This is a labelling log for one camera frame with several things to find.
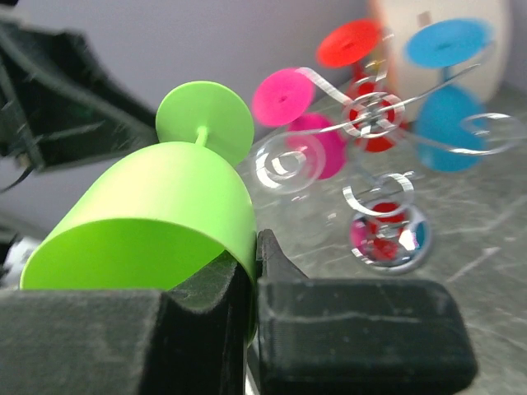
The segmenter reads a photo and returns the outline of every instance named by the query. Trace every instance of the round metal base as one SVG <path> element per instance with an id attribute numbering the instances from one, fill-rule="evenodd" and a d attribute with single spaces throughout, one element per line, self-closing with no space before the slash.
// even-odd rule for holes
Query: round metal base
<path id="1" fill-rule="evenodd" d="M 387 200 L 375 200 L 366 206 L 389 202 Z M 352 220 L 350 227 L 350 242 L 352 253 L 371 270 L 385 275 L 400 275 L 411 272 L 420 267 L 431 248 L 430 222 L 415 206 L 406 211 L 406 222 L 403 228 L 390 239 L 392 245 L 396 245 L 396 256 L 393 258 L 380 259 L 379 250 L 375 250 L 375 236 L 369 234 L 366 224 L 371 222 L 370 217 L 358 212 Z"/>

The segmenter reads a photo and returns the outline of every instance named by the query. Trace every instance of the green cup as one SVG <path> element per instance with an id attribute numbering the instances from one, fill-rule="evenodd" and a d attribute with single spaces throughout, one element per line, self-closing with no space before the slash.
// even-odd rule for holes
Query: green cup
<path id="1" fill-rule="evenodd" d="M 233 168 L 254 136 L 245 103 L 213 82 L 185 84 L 156 128 L 162 143 L 95 181 L 33 253 L 21 289 L 167 290 L 224 250 L 255 282 L 254 209 Z"/>

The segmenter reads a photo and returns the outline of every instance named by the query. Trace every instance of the table surface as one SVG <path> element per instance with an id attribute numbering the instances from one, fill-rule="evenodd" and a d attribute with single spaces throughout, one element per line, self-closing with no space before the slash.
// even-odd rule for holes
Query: table surface
<path id="1" fill-rule="evenodd" d="M 340 119 L 341 106 L 329 97 L 312 110 Z M 527 95 L 503 86 L 487 110 L 514 115 L 527 123 Z M 490 139 L 498 143 L 512 133 L 493 125 Z M 366 154 L 364 166 L 373 174 L 416 170 L 416 204 L 433 230 L 432 250 L 422 267 L 404 275 L 438 281 L 455 297 L 469 330 L 479 363 L 479 376 L 468 395 L 525 394 L 527 390 L 527 141 L 504 154 L 489 156 L 458 174 L 439 174 L 422 166 L 407 144 L 386 153 Z M 324 236 L 306 241 L 284 212 L 298 203 L 261 189 L 250 173 L 250 160 L 238 167 L 256 210 L 259 229 L 273 229 L 285 254 L 309 277 L 377 277 L 351 253 L 346 229 L 354 212 L 342 187 L 366 189 L 351 163 L 331 179 L 310 187 L 323 198 L 306 208 L 337 214 L 330 229 L 311 221 L 302 228 Z"/>

